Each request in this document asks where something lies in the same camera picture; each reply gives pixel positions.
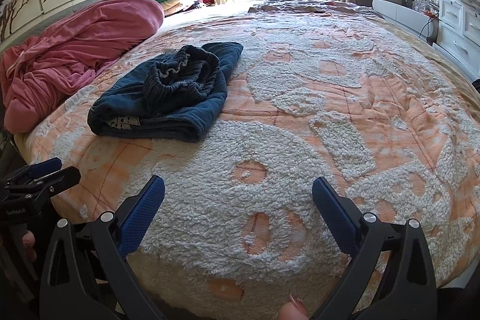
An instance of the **screw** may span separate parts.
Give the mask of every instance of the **screw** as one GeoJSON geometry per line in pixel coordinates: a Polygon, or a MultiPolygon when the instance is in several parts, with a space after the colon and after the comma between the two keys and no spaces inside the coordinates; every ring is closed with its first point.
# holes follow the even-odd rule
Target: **screw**
{"type": "Polygon", "coordinates": [[[418,228],[420,226],[420,223],[416,219],[411,219],[409,221],[409,226],[412,228],[418,228]]]}
{"type": "Polygon", "coordinates": [[[68,220],[67,219],[61,219],[58,221],[57,223],[57,227],[58,228],[63,228],[64,226],[66,226],[68,224],[68,220]]]}
{"type": "Polygon", "coordinates": [[[363,219],[368,223],[374,223],[375,221],[377,221],[377,217],[372,213],[365,213],[363,219]]]}
{"type": "Polygon", "coordinates": [[[108,212],[104,213],[103,215],[101,215],[100,219],[101,219],[104,223],[108,223],[109,221],[112,221],[112,219],[113,219],[113,213],[108,211],[108,212]]]}

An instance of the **pink bedding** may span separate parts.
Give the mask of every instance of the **pink bedding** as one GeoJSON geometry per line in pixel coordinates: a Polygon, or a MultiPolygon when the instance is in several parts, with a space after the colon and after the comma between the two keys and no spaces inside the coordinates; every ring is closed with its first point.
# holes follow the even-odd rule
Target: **pink bedding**
{"type": "Polygon", "coordinates": [[[163,19],[154,0],[102,0],[8,48],[0,61],[4,127],[13,134],[31,131],[123,53],[155,34],[163,19]]]}

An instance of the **blue gripper pad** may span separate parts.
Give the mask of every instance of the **blue gripper pad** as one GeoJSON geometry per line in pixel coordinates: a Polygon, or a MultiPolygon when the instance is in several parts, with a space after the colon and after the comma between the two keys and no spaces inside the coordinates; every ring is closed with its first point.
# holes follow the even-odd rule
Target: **blue gripper pad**
{"type": "Polygon", "coordinates": [[[28,176],[32,179],[41,178],[42,176],[51,174],[52,172],[62,169],[62,162],[59,158],[45,160],[37,163],[28,171],[28,176]]]}
{"type": "Polygon", "coordinates": [[[163,179],[156,175],[152,176],[138,195],[128,197],[123,204],[136,197],[139,199],[120,227],[121,235],[117,248],[123,258],[126,258],[129,253],[135,252],[140,246],[150,223],[162,204],[165,197],[163,179]]]}
{"type": "Polygon", "coordinates": [[[357,228],[343,208],[340,197],[324,177],[317,178],[311,188],[313,201],[340,251],[355,257],[360,248],[357,228]]]}

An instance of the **bed sheet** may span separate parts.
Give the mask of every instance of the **bed sheet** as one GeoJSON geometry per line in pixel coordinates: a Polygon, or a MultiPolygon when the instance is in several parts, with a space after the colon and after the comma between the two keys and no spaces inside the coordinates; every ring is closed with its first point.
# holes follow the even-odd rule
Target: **bed sheet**
{"type": "MultiPolygon", "coordinates": [[[[345,269],[311,202],[326,176],[383,221],[418,219],[439,286],[479,251],[480,102],[440,55],[375,16],[238,14],[164,31],[68,99],[27,138],[27,158],[82,173],[54,198],[63,217],[114,210],[150,175],[166,198],[129,262],[169,304],[218,319],[274,318],[289,293],[314,310],[345,269]],[[237,41],[244,52],[202,143],[99,138],[92,103],[171,48],[237,41]]],[[[373,297],[382,256],[359,307],[373,297]]]]}

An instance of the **bedspread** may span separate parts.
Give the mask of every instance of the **bedspread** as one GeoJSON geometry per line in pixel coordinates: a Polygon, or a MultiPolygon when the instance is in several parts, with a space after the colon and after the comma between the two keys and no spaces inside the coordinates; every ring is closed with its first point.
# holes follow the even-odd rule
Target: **bedspread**
{"type": "MultiPolygon", "coordinates": [[[[479,251],[479,125],[462,98],[470,92],[451,83],[448,68],[385,28],[334,8],[166,32],[50,115],[30,136],[32,161],[58,156],[80,169],[80,184],[53,200],[74,222],[116,209],[162,176],[165,201],[129,262],[145,289],[200,316],[272,319],[290,292],[318,307],[348,262],[311,200],[321,175],[362,212],[419,220],[440,286],[479,251]],[[207,40],[244,50],[205,141],[91,133],[88,110],[120,77],[169,48],[207,40]]],[[[478,117],[478,98],[468,104],[478,117]]]]}
{"type": "Polygon", "coordinates": [[[102,0],[8,48],[0,62],[5,128],[30,132],[60,102],[155,34],[163,16],[153,0],[102,0]]]}

